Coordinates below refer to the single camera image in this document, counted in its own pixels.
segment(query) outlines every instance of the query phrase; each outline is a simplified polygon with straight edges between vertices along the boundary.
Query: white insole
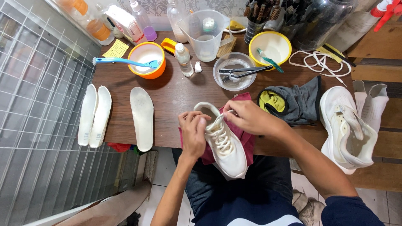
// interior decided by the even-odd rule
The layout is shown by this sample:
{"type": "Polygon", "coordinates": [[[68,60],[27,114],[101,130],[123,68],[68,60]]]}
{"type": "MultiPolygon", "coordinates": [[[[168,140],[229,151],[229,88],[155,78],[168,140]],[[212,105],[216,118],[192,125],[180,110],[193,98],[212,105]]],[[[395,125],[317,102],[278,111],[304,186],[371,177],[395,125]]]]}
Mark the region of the white insole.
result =
{"type": "Polygon", "coordinates": [[[147,91],[135,87],[130,93],[131,111],[133,112],[137,147],[146,152],[154,143],[154,104],[147,91]]]}
{"type": "Polygon", "coordinates": [[[91,135],[92,125],[96,107],[98,106],[98,96],[96,88],[93,84],[89,84],[86,88],[84,100],[81,107],[80,127],[78,129],[78,144],[87,146],[91,135]]]}
{"type": "Polygon", "coordinates": [[[97,148],[101,146],[105,136],[107,121],[109,119],[112,97],[106,87],[98,89],[98,107],[95,112],[94,125],[89,139],[89,146],[97,148]]]}

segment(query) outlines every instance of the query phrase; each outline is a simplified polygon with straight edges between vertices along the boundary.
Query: wooden table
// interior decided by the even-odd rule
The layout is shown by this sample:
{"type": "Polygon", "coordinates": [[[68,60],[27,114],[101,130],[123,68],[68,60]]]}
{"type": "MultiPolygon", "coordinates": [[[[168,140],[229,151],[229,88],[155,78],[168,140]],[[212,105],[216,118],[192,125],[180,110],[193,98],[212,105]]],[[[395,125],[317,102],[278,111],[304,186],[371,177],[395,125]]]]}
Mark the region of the wooden table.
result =
{"type": "MultiPolygon", "coordinates": [[[[234,52],[242,52],[248,55],[248,46],[243,40],[243,35],[237,37],[234,52]]],[[[167,37],[174,40],[171,31],[158,32],[156,43],[160,44],[167,37]]],[[[198,61],[190,44],[185,44],[190,50],[191,62],[195,65],[198,61]]],[[[109,50],[109,46],[102,47],[100,55],[109,50]]],[[[132,47],[124,54],[127,58],[132,47]]],[[[215,60],[212,62],[201,62],[203,71],[194,73],[190,78],[181,74],[175,57],[165,51],[166,70],[157,79],[144,79],[134,75],[127,67],[127,64],[98,64],[92,83],[98,88],[106,86],[112,96],[113,104],[111,117],[106,129],[105,142],[136,144],[133,115],[130,107],[130,91],[133,87],[142,87],[151,96],[154,102],[154,146],[180,147],[180,136],[178,132],[177,116],[184,111],[192,111],[193,107],[201,101],[207,101],[220,108],[237,93],[250,92],[253,101],[258,93],[268,86],[303,85],[310,81],[318,72],[308,68],[290,65],[288,62],[281,65],[284,74],[276,70],[258,73],[254,83],[240,92],[232,92],[222,89],[214,80],[212,69],[215,60]]],[[[305,55],[298,54],[292,58],[292,62],[301,63],[305,55]]],[[[337,69],[339,65],[335,61],[327,61],[329,68],[337,69]]],[[[352,79],[350,75],[342,77],[347,89],[353,93],[352,79]]],[[[342,86],[335,78],[322,76],[322,90],[333,86],[342,86]]],[[[327,132],[320,122],[318,126],[300,126],[295,128],[307,141],[319,150],[327,132]]],[[[287,151],[274,141],[256,137],[254,147],[255,154],[287,157],[287,151]]]]}

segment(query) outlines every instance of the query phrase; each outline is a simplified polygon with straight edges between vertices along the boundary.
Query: gray towel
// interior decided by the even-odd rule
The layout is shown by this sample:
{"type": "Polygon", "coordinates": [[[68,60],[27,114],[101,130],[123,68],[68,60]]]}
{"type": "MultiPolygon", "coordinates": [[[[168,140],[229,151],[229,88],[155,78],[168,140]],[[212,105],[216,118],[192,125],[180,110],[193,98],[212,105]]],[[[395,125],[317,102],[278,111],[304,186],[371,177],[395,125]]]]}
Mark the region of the gray towel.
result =
{"type": "Polygon", "coordinates": [[[278,112],[270,104],[265,104],[265,108],[276,117],[284,120],[290,126],[315,125],[314,122],[320,118],[320,99],[321,99],[321,76],[311,79],[309,82],[299,87],[269,86],[263,89],[257,97],[259,105],[260,95],[264,91],[277,93],[285,100],[285,109],[278,112]]]}

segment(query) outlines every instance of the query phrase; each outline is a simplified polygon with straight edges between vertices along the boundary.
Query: person's left hand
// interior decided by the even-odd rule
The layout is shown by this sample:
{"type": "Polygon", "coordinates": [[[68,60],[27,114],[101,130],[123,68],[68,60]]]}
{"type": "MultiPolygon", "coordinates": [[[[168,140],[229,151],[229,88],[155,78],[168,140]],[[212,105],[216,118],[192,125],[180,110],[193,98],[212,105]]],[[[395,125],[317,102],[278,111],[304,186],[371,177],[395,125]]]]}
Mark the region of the person's left hand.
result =
{"type": "Polygon", "coordinates": [[[211,120],[211,117],[200,111],[186,111],[178,116],[183,136],[182,156],[194,162],[204,154],[206,120],[211,120]]]}

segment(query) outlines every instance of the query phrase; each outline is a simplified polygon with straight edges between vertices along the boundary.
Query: orange bowl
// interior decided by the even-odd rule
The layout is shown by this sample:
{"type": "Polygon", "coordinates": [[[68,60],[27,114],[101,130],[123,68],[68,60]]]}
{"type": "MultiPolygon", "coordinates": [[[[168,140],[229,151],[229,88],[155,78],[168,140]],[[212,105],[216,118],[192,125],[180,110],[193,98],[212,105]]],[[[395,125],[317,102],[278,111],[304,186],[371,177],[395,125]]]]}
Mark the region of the orange bowl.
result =
{"type": "Polygon", "coordinates": [[[132,73],[146,79],[154,79],[161,76],[166,68],[165,52],[160,45],[150,41],[143,42],[135,46],[130,51],[127,59],[138,63],[147,63],[152,60],[161,60],[159,67],[156,69],[135,66],[132,64],[128,65],[128,68],[132,73]]]}

